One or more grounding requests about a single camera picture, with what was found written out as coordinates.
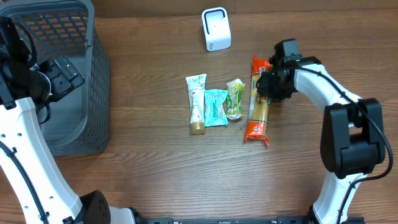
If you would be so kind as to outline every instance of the pasta package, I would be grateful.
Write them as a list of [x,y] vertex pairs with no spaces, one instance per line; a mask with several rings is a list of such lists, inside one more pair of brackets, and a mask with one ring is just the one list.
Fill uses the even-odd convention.
[[271,98],[261,96],[257,93],[256,83],[265,70],[270,70],[271,65],[266,59],[253,57],[253,70],[251,73],[251,92],[250,92],[250,108],[249,121],[244,134],[244,141],[248,139],[259,139],[269,145],[268,139],[268,120],[269,108],[271,106]]

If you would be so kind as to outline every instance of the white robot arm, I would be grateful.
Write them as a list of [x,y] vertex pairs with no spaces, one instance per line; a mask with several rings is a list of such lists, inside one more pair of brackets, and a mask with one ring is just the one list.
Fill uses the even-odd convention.
[[[341,86],[334,78],[332,78],[326,71],[323,65],[311,64],[305,65],[303,68],[308,68],[329,77],[330,80],[338,85],[339,89],[344,91],[348,97],[354,102],[358,102],[361,97],[352,94],[343,86]],[[298,92],[303,93],[308,97],[320,111],[324,111],[326,106],[339,103],[341,105],[350,104],[349,101],[342,98],[341,95],[327,82],[324,78],[317,76],[314,73],[303,70],[296,70],[294,76],[294,87]],[[318,200],[313,204],[313,212],[321,224],[335,224],[338,218],[338,210],[343,202],[345,193],[347,192],[350,183],[354,180],[365,178],[367,174],[358,173],[347,175],[344,179],[339,179],[330,172],[326,172],[325,181],[323,182],[322,191]],[[348,207],[354,198],[354,194],[359,184],[353,189],[349,195],[346,206],[343,210],[341,222],[345,222],[348,218]]]
[[40,130],[36,107],[58,101],[78,88],[84,83],[82,76],[77,71],[72,78],[65,75],[62,81],[70,82],[71,87],[62,90],[57,86],[59,82],[50,81],[50,77],[54,72],[57,78],[67,74],[64,70],[73,67],[67,58],[49,60],[53,65],[49,71],[31,70],[35,59],[30,59],[29,49],[13,22],[0,17],[0,30],[0,148],[5,152],[0,153],[0,165],[17,195],[26,223],[134,224],[131,209],[108,206],[99,191],[77,196],[62,177]]

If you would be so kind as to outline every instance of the blue packet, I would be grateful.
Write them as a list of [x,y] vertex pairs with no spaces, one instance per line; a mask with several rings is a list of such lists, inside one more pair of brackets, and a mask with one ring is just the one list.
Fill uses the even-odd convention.
[[226,90],[205,90],[205,127],[228,125],[223,106],[227,95]]

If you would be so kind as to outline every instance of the gold cap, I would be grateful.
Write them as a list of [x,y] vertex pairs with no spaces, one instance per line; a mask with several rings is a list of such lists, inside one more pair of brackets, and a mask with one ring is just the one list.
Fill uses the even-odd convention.
[[204,134],[205,133],[205,124],[200,121],[191,123],[191,134]]

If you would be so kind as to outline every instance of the wood grain surface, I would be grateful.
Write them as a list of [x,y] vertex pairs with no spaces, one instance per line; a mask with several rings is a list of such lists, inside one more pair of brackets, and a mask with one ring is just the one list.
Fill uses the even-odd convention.
[[[102,154],[56,162],[78,195],[98,189],[111,205],[135,207],[145,217],[305,215],[326,172],[322,113],[295,93],[272,105],[271,145],[244,144],[246,88],[242,120],[192,136],[185,77],[207,73],[207,89],[223,89],[234,78],[248,84],[253,55],[267,58],[274,44],[294,37],[302,53],[318,57],[343,86],[382,103],[397,154],[397,21],[398,9],[231,15],[231,48],[209,53],[198,16],[97,19],[112,65],[109,145]],[[350,215],[398,223],[394,168],[385,179],[361,184]],[[0,223],[23,223],[3,173],[0,182]]]
[[92,0],[97,17],[191,16],[224,7],[229,14],[398,8],[397,0]]

